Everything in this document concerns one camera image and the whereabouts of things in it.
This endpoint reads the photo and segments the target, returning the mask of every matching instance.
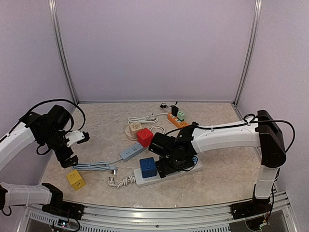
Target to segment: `red cube adapter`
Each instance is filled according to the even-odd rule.
[[[137,141],[143,146],[148,147],[150,145],[151,140],[154,137],[154,134],[148,130],[148,128],[142,129],[137,132]]]

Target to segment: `white wall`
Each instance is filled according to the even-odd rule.
[[[59,0],[81,101],[233,101],[254,0]]]
[[[281,169],[278,186],[286,189],[300,231],[309,231],[309,1],[264,0],[248,79],[239,109],[266,109],[290,121],[296,140]],[[291,130],[283,128],[285,144]]]
[[[48,2],[3,0],[0,4],[0,137],[33,105],[52,98],[70,98],[56,49]],[[45,113],[51,105],[38,109]],[[37,145],[18,154],[0,181],[38,184],[49,155],[38,156]],[[14,231],[22,211],[0,213],[2,232]]]

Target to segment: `yellow cube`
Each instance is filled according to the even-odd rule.
[[[82,179],[77,170],[67,174],[67,179],[75,190],[79,190],[86,185],[85,181]]]

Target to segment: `beige tabletop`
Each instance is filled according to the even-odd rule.
[[[128,140],[124,133],[127,118],[165,112],[159,106],[160,103],[157,102],[81,104],[80,107],[86,114],[83,130],[89,132],[90,140],[72,146],[79,162],[94,163],[119,159],[119,153],[135,143]],[[189,123],[196,121],[200,125],[208,126],[238,121],[232,106],[228,103],[180,102],[178,107],[185,113],[186,121]],[[77,128],[82,123],[82,116],[75,110],[73,117]],[[166,116],[159,116],[157,125],[165,127],[167,131],[175,129]],[[159,158],[158,155],[145,150],[127,162],[118,162],[115,165],[118,167],[116,180],[120,181],[133,174],[133,170],[139,168],[139,160],[148,157],[154,157],[155,160]],[[75,191],[66,179],[66,174],[72,169],[62,169],[53,155],[41,182],[59,188],[63,191],[65,200],[121,207],[190,207],[252,197],[260,164],[252,148],[207,151],[199,154],[199,160],[202,161],[203,169],[196,173],[142,188],[138,188],[134,183],[114,189],[107,185],[108,177],[111,176],[109,171],[83,171],[80,174],[86,186]]]

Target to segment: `metal vent grille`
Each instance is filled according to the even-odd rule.
[[[36,211],[30,211],[30,219],[40,221],[49,225],[52,225],[53,223],[56,225],[59,218],[53,215],[45,215],[42,212],[36,212]],[[81,221],[81,232],[140,232],[138,230],[119,230],[119,229],[113,229],[113,228],[107,228],[107,227],[101,227],[96,225],[89,225],[84,224]],[[221,225],[221,226],[213,226],[213,227],[205,227],[200,228],[198,230],[177,230],[178,232],[230,232],[230,227],[228,224]]]

